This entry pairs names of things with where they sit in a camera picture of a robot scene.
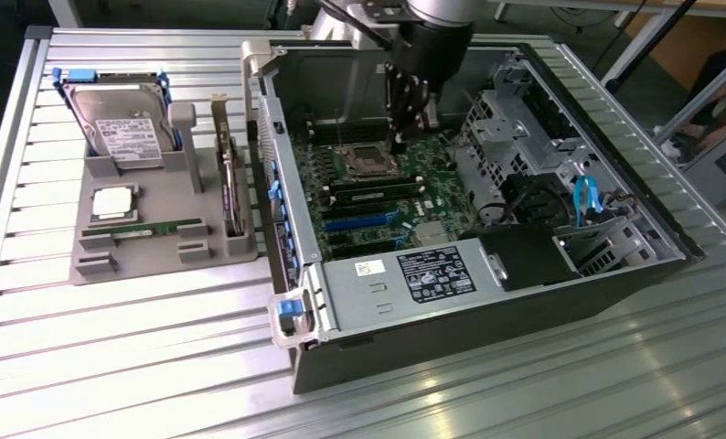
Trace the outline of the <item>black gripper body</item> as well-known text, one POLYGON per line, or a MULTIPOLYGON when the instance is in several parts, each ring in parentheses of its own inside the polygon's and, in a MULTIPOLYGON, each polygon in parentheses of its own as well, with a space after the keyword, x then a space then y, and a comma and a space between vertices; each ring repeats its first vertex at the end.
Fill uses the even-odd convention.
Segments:
POLYGON ((462 64, 473 27, 473 24, 441 27, 429 22, 400 23, 390 49, 394 68, 425 80, 430 88, 441 88, 462 64))

